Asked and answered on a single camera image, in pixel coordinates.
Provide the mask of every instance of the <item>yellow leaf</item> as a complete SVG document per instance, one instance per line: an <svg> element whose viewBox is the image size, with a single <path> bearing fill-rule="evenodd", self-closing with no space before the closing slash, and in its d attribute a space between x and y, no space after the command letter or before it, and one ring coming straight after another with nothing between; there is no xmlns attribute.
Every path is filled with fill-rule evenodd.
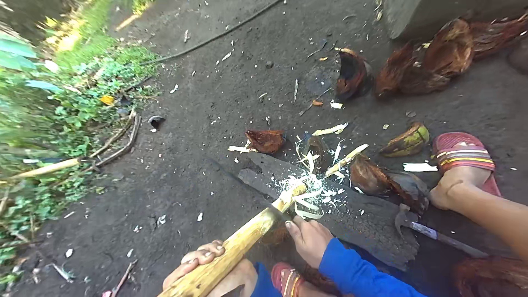
<svg viewBox="0 0 528 297"><path fill-rule="evenodd" d="M114 98L110 95L104 95L101 98L99 98L99 100L101 100L101 102L103 102L106 105L114 104Z"/></svg>

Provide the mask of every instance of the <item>small black object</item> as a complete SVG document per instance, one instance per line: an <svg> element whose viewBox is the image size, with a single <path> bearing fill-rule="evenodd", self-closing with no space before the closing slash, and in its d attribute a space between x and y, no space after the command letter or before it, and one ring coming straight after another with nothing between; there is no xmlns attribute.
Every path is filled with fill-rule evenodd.
<svg viewBox="0 0 528 297"><path fill-rule="evenodd" d="M150 117L150 119L148 119L148 123L150 125L152 125L152 127L154 127L154 129L159 129L159 126L164 121L165 121L165 118L164 117L160 117L160 116L152 116L152 117Z"/></svg>

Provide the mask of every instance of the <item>bare foot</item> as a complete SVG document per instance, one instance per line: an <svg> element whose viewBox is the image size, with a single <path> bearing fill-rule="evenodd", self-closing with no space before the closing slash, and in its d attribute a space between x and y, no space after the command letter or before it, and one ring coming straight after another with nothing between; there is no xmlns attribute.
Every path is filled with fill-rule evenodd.
<svg viewBox="0 0 528 297"><path fill-rule="evenodd" d="M280 272L280 275L282 277L282 280L281 280L282 284L286 284L286 281L288 281L288 273L289 273L289 270L287 269L284 269ZM309 282L304 282L299 287L298 297L335 297L335 296L327 294L319 290L316 286L310 284Z"/></svg>
<svg viewBox="0 0 528 297"><path fill-rule="evenodd" d="M454 148L463 150L470 145L475 144L460 142L456 144ZM451 190L452 187L458 184L465 184L481 188L491 173L490 170L472 166L457 166L449 169L444 173L444 176L440 179L438 185L431 190L431 202L437 208L453 210L454 201L449 195L449 190Z"/></svg>

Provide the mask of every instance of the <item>concrete wall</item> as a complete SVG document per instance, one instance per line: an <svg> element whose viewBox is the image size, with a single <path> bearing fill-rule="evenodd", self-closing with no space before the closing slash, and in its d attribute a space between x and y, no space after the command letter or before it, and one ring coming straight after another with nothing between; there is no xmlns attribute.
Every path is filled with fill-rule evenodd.
<svg viewBox="0 0 528 297"><path fill-rule="evenodd" d="M521 16L527 8L528 0L385 0L383 17L393 39L428 39L459 16L492 21Z"/></svg>

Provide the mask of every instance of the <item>red flip-flop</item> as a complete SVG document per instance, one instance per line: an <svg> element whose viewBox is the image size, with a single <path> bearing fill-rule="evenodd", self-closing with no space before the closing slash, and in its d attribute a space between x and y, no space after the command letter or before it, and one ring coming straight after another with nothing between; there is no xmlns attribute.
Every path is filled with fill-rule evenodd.
<svg viewBox="0 0 528 297"><path fill-rule="evenodd" d="M286 278L285 284L282 283L282 276L280 275L280 272L283 270L288 270L288 277ZM304 281L304 278L287 263L279 262L271 270L271 282L283 297L299 296L299 288Z"/></svg>
<svg viewBox="0 0 528 297"><path fill-rule="evenodd" d="M464 148L454 148L456 144L465 143ZM472 166L495 171L493 162L484 144L471 134L463 132L444 133L435 138L432 145L438 169L443 173L457 166ZM482 190L501 197L493 173L484 182Z"/></svg>

